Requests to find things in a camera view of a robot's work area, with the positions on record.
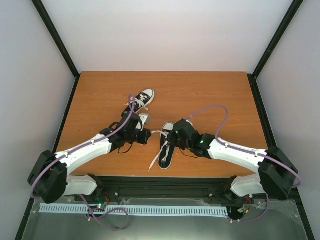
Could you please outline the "black frame post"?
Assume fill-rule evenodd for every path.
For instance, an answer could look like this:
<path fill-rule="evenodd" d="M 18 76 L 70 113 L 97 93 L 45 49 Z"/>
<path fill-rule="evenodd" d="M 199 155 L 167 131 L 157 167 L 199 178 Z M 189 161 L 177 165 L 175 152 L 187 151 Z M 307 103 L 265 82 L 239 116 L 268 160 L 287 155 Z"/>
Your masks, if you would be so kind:
<path fill-rule="evenodd" d="M 294 19 L 296 13 L 300 9 L 303 2 L 304 0 L 293 0 L 292 3 L 290 4 L 288 10 L 286 11 L 284 17 L 282 18 L 279 26 L 277 27 L 273 37 L 271 38 L 267 48 L 265 49 L 262 57 L 260 58 L 257 66 L 255 67 L 252 73 L 252 76 L 255 80 L 259 77 L 260 73 L 262 72 L 263 68 L 267 64 L 273 51 L 276 49 L 278 43 L 282 39 L 284 33 L 286 32 L 290 23 Z"/>
<path fill-rule="evenodd" d="M 36 11 L 38 12 L 42 22 L 44 23 L 46 29 L 48 30 L 51 38 L 53 39 L 55 45 L 57 46 L 61 56 L 63 57 L 65 63 L 67 64 L 72 76 L 75 80 L 78 80 L 80 78 L 80 73 L 77 69 L 77 67 L 74 64 L 74 61 L 72 60 L 55 24 L 53 23 L 45 5 L 43 4 L 42 0 L 31 0 L 33 3 Z"/>

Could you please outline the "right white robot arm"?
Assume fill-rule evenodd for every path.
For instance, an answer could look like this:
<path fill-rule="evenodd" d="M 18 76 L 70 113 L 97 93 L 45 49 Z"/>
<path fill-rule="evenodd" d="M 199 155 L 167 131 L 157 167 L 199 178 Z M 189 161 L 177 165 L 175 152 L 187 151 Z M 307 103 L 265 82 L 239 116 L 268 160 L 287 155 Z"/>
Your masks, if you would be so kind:
<path fill-rule="evenodd" d="M 252 175 L 237 176 L 230 184 L 229 190 L 238 197 L 267 194 L 284 201 L 298 179 L 297 168 L 280 148 L 250 148 L 216 135 L 200 134 L 185 119 L 173 125 L 167 141 L 181 150 L 188 149 L 196 157 L 221 160 L 250 170 Z"/>

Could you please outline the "black aluminium frame rail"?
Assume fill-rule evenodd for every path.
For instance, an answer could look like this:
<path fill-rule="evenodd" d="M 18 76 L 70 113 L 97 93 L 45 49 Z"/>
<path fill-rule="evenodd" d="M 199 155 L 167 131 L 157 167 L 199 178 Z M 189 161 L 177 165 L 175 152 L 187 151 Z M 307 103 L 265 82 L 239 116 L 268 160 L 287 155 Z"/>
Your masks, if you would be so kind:
<path fill-rule="evenodd" d="M 120 203 L 125 198 L 151 199 L 196 199 L 210 204 L 239 206 L 245 202 L 230 191 L 233 177 L 227 178 L 178 178 L 178 177 L 136 177 L 136 176 L 94 176 L 98 187 L 91 195 L 84 195 L 90 204 L 97 204 L 97 198 L 107 193 L 110 203 Z M 81 194 L 74 196 L 79 202 Z"/>

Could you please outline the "white lace of sneaker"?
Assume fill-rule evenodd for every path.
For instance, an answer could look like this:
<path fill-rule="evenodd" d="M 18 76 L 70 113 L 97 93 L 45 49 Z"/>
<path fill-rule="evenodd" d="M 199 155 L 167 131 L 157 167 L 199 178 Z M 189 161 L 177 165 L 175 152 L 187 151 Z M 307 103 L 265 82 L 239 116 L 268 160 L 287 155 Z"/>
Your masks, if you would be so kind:
<path fill-rule="evenodd" d="M 160 149 L 157 155 L 151 161 L 147 170 L 148 173 L 153 168 L 155 163 L 157 163 L 159 168 L 162 170 L 167 170 L 171 166 L 173 153 L 175 151 L 175 147 L 168 142 L 168 136 L 171 132 L 172 129 L 166 127 L 163 127 L 162 130 L 154 130 L 151 132 L 152 135 L 154 135 L 155 133 L 160 134 Z"/>
<path fill-rule="evenodd" d="M 147 94 L 140 93 L 135 98 L 131 98 L 130 102 L 127 103 L 127 108 L 124 110 L 125 112 L 129 112 L 133 110 L 134 113 L 139 112 L 142 109 L 148 110 L 147 105 L 149 104 L 151 97 Z"/>

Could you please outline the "black canvas sneaker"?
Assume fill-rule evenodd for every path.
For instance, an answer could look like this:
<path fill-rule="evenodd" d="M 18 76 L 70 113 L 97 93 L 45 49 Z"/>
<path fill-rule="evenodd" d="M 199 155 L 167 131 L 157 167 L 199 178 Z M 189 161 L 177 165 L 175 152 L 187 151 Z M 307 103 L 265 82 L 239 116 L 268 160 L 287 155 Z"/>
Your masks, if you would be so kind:
<path fill-rule="evenodd" d="M 147 106 L 152 103 L 155 98 L 155 91 L 152 88 L 141 91 L 135 97 L 130 97 L 126 104 L 125 110 L 122 112 L 121 117 L 128 114 L 131 110 L 137 114 L 140 110 L 148 110 Z"/>
<path fill-rule="evenodd" d="M 164 134 L 161 134 L 160 136 L 160 155 L 158 157 L 158 166 L 162 170 L 166 170 L 171 166 L 173 154 L 175 151 L 175 146 L 173 144 L 170 144 L 169 142 L 166 142 L 168 134 L 173 130 L 174 123 L 167 122 L 162 127 L 161 131 Z"/>

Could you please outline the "right black frame post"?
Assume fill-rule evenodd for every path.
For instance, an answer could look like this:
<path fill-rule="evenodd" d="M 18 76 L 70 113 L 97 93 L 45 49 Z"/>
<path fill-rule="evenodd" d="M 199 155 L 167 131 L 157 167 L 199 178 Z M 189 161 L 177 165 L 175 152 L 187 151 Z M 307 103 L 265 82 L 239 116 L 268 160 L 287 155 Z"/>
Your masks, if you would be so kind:
<path fill-rule="evenodd" d="M 276 49 L 278 43 L 282 39 L 284 33 L 286 32 L 290 23 L 294 19 L 296 13 L 300 9 L 303 2 L 304 0 L 293 0 L 292 3 L 290 4 L 288 10 L 286 11 L 284 17 L 282 18 L 279 26 L 277 27 L 273 37 L 271 38 L 267 48 L 265 49 L 262 57 L 260 58 L 257 66 L 255 67 L 252 73 L 252 76 L 255 80 L 259 77 L 260 73 L 262 72 L 263 68 L 267 64 L 273 51 Z"/>

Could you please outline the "left black frame post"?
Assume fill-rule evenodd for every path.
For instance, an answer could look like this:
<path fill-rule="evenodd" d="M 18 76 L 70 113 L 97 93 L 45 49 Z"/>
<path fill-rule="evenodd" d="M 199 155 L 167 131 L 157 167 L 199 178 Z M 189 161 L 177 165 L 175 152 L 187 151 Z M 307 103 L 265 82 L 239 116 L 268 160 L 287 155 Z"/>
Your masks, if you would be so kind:
<path fill-rule="evenodd" d="M 51 38 L 53 39 L 55 45 L 57 46 L 61 56 L 63 57 L 65 63 L 67 64 L 72 76 L 75 80 L 78 80 L 80 78 L 80 73 L 77 69 L 77 67 L 74 64 L 74 61 L 72 60 L 55 24 L 53 23 L 45 5 L 43 4 L 42 0 L 31 0 L 33 3 L 36 11 L 38 12 L 42 22 L 44 23 L 46 29 L 48 30 Z"/>

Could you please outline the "green lit circuit board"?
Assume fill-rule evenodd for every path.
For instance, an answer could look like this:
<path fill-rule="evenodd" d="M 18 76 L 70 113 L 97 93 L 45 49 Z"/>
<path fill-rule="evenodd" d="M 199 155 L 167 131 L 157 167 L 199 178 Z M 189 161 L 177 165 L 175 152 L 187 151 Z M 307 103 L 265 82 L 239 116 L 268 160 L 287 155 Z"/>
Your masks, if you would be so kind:
<path fill-rule="evenodd" d="M 107 193 L 103 193 L 100 197 L 96 199 L 96 201 L 97 201 L 97 204 L 94 208 L 102 211 L 102 210 L 105 210 L 106 207 L 109 205 L 110 198 Z"/>

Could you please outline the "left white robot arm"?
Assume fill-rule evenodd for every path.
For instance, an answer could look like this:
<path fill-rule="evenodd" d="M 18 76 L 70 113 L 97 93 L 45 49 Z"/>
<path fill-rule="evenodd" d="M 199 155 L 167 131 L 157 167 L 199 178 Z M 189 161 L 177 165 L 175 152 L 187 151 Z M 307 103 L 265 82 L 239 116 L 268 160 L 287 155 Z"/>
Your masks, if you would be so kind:
<path fill-rule="evenodd" d="M 86 195 L 95 202 L 101 200 L 104 188 L 93 175 L 73 176 L 72 172 L 100 156 L 120 151 L 125 144 L 146 145 L 152 135 L 145 128 L 149 118 L 146 113 L 126 113 L 120 122 L 112 123 L 80 145 L 56 153 L 42 152 L 27 179 L 31 197 L 39 197 L 46 204 L 72 195 Z"/>

